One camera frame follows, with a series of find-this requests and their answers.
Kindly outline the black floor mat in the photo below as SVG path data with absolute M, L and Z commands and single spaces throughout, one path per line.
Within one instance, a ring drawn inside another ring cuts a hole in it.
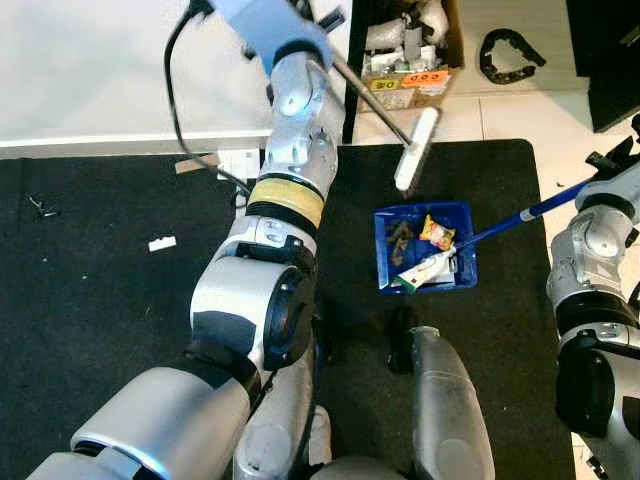
M 541 221 L 477 247 L 477 284 L 378 292 L 372 212 L 398 204 L 401 147 L 340 148 L 317 238 L 320 319 L 334 364 L 317 401 L 335 452 L 413 462 L 413 379 L 385 366 L 390 311 L 410 306 L 460 352 L 498 480 L 575 480 L 554 412 L 558 332 Z M 234 191 L 172 156 L 0 160 L 0 480 L 23 479 L 134 375 L 189 339 L 189 298 L 227 238 Z M 40 218 L 27 196 L 60 211 Z M 174 236 L 168 250 L 147 243 Z

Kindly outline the black cabinet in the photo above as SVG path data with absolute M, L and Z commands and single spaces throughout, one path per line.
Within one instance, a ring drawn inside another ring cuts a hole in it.
M 577 76 L 588 78 L 591 129 L 640 109 L 640 0 L 564 0 Z

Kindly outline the silver robot leg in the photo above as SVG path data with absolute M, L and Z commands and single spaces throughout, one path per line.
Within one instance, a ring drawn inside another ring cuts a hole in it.
M 460 353 L 411 307 L 390 311 L 388 369 L 413 378 L 416 480 L 497 480 L 477 389 Z
M 294 364 L 275 371 L 244 425 L 230 462 L 232 480 L 301 480 L 333 461 L 332 425 L 316 403 L 316 340 Z

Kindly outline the brown cardboard strip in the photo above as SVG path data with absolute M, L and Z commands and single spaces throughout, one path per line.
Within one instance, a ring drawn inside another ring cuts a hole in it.
M 197 170 L 205 169 L 206 166 L 210 166 L 216 172 L 220 166 L 220 160 L 218 155 L 215 154 L 198 155 L 196 157 L 188 157 L 186 160 L 179 160 L 173 166 L 174 173 L 179 175 L 197 172 Z

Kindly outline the yellow orange snack packet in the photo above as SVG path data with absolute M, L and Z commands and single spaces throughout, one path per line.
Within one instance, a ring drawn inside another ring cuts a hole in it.
M 456 229 L 440 224 L 430 214 L 426 215 L 422 220 L 419 239 L 421 242 L 431 244 L 436 250 L 452 250 L 454 248 L 454 237 L 456 237 Z

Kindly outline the cardboard box with orange label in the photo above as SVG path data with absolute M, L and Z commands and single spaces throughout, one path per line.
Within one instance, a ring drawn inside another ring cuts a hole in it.
M 355 0 L 358 73 L 389 110 L 435 108 L 466 67 L 460 0 Z

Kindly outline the white tube with green end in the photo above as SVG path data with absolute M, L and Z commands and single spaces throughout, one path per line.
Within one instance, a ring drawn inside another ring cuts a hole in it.
M 413 293 L 434 285 L 453 285 L 457 274 L 456 255 L 456 250 L 449 250 L 425 257 L 419 264 L 394 276 L 390 280 L 390 287 Z

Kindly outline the silver right robot leg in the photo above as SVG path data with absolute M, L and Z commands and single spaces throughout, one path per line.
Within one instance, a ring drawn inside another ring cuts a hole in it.
M 411 307 L 390 311 L 388 369 L 413 378 L 416 480 L 497 480 L 477 389 L 460 353 Z

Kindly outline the blue long-handled dustpan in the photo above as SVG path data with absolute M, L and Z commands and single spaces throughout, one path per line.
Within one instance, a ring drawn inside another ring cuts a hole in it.
M 378 291 L 415 294 L 474 287 L 479 274 L 476 243 L 567 204 L 588 184 L 582 180 L 480 232 L 466 202 L 380 207 L 372 212 Z

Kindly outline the white-headed broom with metal handle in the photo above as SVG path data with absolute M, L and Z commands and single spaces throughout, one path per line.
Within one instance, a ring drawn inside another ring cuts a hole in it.
M 333 52 L 333 67 L 337 72 L 346 79 L 348 86 L 356 87 L 357 95 L 369 105 L 372 111 L 385 127 L 401 141 L 404 151 L 399 160 L 399 164 L 394 173 L 394 184 L 403 197 L 410 197 L 413 193 L 413 187 L 416 186 L 417 174 L 422 164 L 422 160 L 428 156 L 428 151 L 433 141 L 433 134 L 438 127 L 440 110 L 438 108 L 425 108 L 421 111 L 419 118 L 413 123 L 411 133 L 407 133 L 394 122 L 389 111 L 384 108 L 383 104 L 372 95 L 369 87 L 366 87 L 361 79 L 356 76 L 355 72 L 349 68 L 348 61 L 338 51 Z

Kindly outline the dark crumpled wrapper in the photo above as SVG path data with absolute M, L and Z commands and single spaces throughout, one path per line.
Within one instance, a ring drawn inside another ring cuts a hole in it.
M 399 221 L 388 238 L 390 252 L 388 259 L 394 268 L 401 268 L 410 259 L 413 252 L 413 242 L 417 234 L 413 232 L 410 221 Z

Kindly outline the white paper piece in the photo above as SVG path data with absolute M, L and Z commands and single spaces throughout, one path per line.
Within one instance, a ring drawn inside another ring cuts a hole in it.
M 260 148 L 228 148 L 216 151 L 218 166 L 223 172 L 248 183 L 261 174 L 262 151 Z

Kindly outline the silver left robot leg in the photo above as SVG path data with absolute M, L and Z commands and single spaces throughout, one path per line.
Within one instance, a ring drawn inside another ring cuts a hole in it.
M 275 371 L 244 425 L 230 462 L 232 480 L 301 480 L 333 461 L 332 425 L 316 403 L 316 340 L 294 364 Z

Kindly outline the black vertical frame bar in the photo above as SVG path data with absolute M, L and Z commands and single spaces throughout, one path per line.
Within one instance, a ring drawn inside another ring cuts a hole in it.
M 358 95 L 358 76 L 364 69 L 364 47 L 366 44 L 367 28 L 369 28 L 369 9 L 364 6 L 364 0 L 342 0 L 346 9 L 346 26 L 348 27 L 346 64 L 355 78 L 347 79 L 346 96 L 344 96 L 343 145 L 355 143 L 355 129 L 360 114 L 360 106 L 364 100 Z

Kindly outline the small black clip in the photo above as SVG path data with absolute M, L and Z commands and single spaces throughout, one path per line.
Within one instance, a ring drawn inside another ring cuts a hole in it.
M 35 196 L 28 195 L 27 200 L 28 204 L 36 210 L 37 215 L 40 216 L 40 218 L 55 218 L 55 216 L 58 216 L 60 214 L 60 211 L 42 204 L 42 202 L 38 201 Z

